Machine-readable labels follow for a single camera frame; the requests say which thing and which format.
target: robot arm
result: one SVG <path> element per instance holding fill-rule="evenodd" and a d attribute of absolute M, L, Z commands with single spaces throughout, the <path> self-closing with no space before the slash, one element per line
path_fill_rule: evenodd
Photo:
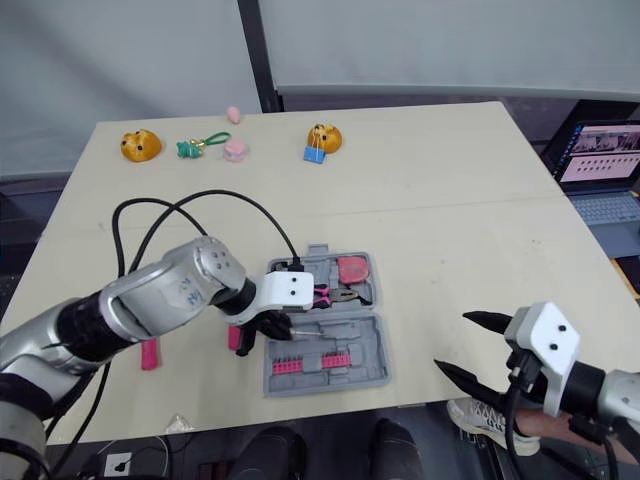
<path fill-rule="evenodd" d="M 573 415 L 570 428 L 596 443 L 609 433 L 640 462 L 640 375 L 599 368 L 576 361 L 580 335 L 550 302 L 518 309 L 513 317 L 501 313 L 469 312 L 464 317 L 504 334 L 512 348 L 507 368 L 511 388 L 543 404 L 544 412 Z M 436 360 L 461 390 L 507 414 L 507 395 L 478 382 L 456 365 Z"/>
<path fill-rule="evenodd" d="M 18 462 L 24 471 L 16 449 L 42 454 L 42 420 L 73 403 L 116 353 L 175 330 L 210 304 L 227 323 L 250 332 L 246 354 L 256 329 L 291 338 L 289 319 L 279 311 L 311 308 L 313 275 L 279 271 L 254 282 L 220 241 L 201 237 L 9 332 L 0 338 L 0 469 Z"/>

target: orange toy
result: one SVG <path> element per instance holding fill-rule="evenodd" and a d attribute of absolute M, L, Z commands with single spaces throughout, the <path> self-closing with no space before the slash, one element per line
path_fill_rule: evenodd
<path fill-rule="evenodd" d="M 120 151 L 132 162 L 151 160 L 162 150 L 162 143 L 150 130 L 138 130 L 136 133 L 125 133 L 120 142 Z"/>
<path fill-rule="evenodd" d="M 342 145 L 342 134 L 333 125 L 318 123 L 309 132 L 307 145 L 324 150 L 326 153 L 333 153 Z"/>

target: sneaker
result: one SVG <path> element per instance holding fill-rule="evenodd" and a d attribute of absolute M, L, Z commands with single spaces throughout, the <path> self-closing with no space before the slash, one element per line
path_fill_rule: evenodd
<path fill-rule="evenodd" d="M 486 435 L 505 450 L 505 419 L 497 410 L 475 398 L 466 397 L 447 402 L 451 421 L 458 428 L 474 435 Z M 540 437 L 524 437 L 513 433 L 516 453 L 523 457 L 535 455 L 540 450 Z"/>

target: pliers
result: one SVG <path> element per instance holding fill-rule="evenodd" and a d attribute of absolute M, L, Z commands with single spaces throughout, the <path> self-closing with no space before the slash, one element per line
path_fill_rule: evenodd
<path fill-rule="evenodd" d="M 314 285 L 313 293 L 319 295 L 319 298 L 313 300 L 313 308 L 329 308 L 333 302 L 348 302 L 360 298 L 360 294 L 350 288 L 330 289 L 324 283 Z"/>

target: electrical outlet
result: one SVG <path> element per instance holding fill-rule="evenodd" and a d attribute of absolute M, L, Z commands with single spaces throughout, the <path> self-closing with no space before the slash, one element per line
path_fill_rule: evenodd
<path fill-rule="evenodd" d="M 126 477 L 131 468 L 131 452 L 111 453 L 104 462 L 105 477 Z"/>

